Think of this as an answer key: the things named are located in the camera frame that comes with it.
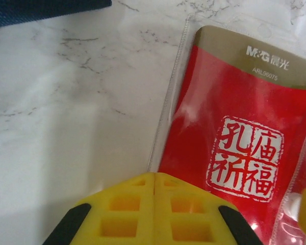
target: plastic packaging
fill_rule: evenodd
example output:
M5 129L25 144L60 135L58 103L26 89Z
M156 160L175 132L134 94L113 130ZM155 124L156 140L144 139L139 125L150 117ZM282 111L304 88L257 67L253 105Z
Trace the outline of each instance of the plastic packaging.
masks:
M306 50L245 14L187 19L149 170L236 205L264 244L303 245L285 210L306 188Z

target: m&g logo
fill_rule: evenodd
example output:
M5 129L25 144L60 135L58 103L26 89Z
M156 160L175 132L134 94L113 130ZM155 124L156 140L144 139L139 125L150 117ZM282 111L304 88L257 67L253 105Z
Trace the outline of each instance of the m&g logo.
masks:
M259 50L256 47L247 46L246 55L255 57L255 58L261 58L263 61L268 62L272 65L275 65L279 68L283 68L284 70L289 69L289 61L276 56L276 55L270 55L268 52Z

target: marble surface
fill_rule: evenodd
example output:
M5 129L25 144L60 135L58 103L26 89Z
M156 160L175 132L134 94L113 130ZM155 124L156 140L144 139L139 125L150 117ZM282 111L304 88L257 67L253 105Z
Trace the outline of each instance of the marble surface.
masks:
M41 244L78 199L146 171L189 13L248 13L306 47L306 0L272 3L114 0L0 28L0 245Z

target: black rubber edge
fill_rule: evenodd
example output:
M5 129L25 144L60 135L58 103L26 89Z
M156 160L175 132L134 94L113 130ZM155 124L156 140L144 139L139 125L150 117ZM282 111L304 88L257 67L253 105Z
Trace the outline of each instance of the black rubber edge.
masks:
M219 212L238 245L263 245L240 212L227 206L220 206Z
M70 209L43 245L69 245L91 209L88 203Z

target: red label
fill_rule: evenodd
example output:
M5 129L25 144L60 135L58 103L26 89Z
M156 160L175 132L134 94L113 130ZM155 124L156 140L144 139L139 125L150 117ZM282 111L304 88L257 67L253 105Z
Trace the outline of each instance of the red label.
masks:
M235 204L268 244L305 138L306 90L256 78L194 46L159 171Z

